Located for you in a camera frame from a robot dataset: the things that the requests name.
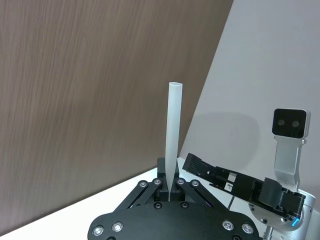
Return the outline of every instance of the white table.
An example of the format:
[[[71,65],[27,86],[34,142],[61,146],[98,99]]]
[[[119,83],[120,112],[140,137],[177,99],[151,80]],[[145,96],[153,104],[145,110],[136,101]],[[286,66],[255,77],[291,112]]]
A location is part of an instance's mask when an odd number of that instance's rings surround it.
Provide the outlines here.
[[[201,183],[227,207],[232,196],[224,191],[209,186],[209,182],[206,180],[198,178],[182,170],[184,161],[185,160],[183,158],[178,158],[180,177],[186,179],[187,181],[192,179],[200,180]],[[80,202],[34,221],[15,231],[12,231],[0,237],[0,240],[88,240],[87,234],[89,226],[96,217],[102,214],[113,212],[140,180],[151,182],[156,177],[157,169],[154,168],[96,195],[88,197]],[[255,222],[260,236],[262,236],[265,226],[254,218],[249,210],[247,202],[235,198],[230,210],[241,212],[249,216]],[[319,225],[319,214],[317,215],[317,219],[314,219],[313,221],[318,221],[317,225]],[[313,235],[310,239],[320,239],[320,232],[318,234],[319,235],[317,236]]]

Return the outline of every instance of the white wall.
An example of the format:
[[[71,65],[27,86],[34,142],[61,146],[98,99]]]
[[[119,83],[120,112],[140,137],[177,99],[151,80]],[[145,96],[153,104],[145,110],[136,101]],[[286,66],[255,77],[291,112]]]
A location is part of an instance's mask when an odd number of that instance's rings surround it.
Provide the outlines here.
[[[311,111],[300,188],[320,208],[320,0],[235,0],[180,156],[275,178],[276,108]]]

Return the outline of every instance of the depth camera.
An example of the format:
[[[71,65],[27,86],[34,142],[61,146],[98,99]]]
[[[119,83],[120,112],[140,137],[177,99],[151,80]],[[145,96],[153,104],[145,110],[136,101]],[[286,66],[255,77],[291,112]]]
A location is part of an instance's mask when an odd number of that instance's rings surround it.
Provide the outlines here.
[[[272,133],[277,136],[302,139],[307,137],[310,112],[304,109],[274,110]]]

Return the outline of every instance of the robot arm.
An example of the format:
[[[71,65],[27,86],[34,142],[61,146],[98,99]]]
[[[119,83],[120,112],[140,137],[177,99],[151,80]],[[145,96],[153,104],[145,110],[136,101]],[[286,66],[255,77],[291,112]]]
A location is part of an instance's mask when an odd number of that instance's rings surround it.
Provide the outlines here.
[[[97,217],[88,240],[261,240],[254,222],[228,210],[198,180],[179,177],[176,167],[168,201],[165,159],[157,178],[140,181],[114,212]]]

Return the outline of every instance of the brown wooden panel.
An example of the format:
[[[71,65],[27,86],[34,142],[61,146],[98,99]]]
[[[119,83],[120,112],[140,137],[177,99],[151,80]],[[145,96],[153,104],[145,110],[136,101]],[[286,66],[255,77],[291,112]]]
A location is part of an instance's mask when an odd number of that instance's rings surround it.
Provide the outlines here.
[[[180,147],[231,0],[0,0],[0,233],[164,156],[168,82]]]

